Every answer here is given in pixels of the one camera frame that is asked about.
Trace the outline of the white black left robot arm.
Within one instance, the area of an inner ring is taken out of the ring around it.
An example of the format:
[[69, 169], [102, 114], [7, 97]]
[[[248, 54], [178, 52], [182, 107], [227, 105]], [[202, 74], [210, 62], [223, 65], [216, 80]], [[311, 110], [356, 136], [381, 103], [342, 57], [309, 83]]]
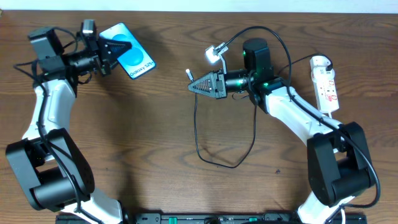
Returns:
[[42, 27], [28, 36], [37, 55], [28, 73], [36, 103], [28, 130], [6, 147], [6, 159], [32, 208], [71, 213], [88, 223], [132, 223], [119, 200], [95, 187], [91, 167], [69, 133], [80, 77], [109, 75], [132, 45], [99, 37], [87, 20], [73, 34], [73, 45], [83, 43], [84, 49], [68, 53], [57, 31]]

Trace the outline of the blue Galaxy smartphone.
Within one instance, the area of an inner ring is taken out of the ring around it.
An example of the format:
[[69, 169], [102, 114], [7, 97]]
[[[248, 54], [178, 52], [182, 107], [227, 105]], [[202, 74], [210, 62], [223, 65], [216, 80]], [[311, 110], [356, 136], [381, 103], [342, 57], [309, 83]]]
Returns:
[[118, 58], [120, 66], [131, 79], [135, 80], [156, 67], [155, 61], [124, 23], [121, 22], [102, 31], [99, 36], [131, 43], [131, 49]]

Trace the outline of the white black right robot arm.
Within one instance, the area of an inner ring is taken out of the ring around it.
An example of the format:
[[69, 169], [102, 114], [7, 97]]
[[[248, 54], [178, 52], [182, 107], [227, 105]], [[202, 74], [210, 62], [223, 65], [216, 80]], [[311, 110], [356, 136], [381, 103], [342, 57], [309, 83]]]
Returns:
[[371, 187], [379, 187], [363, 128], [343, 124], [326, 111], [301, 98], [287, 80], [274, 73], [267, 41], [243, 43], [244, 68], [222, 68], [192, 78], [188, 89], [215, 99], [245, 91], [257, 110], [284, 123], [307, 148], [311, 192], [290, 223], [364, 223], [365, 217], [346, 213], [353, 199]]

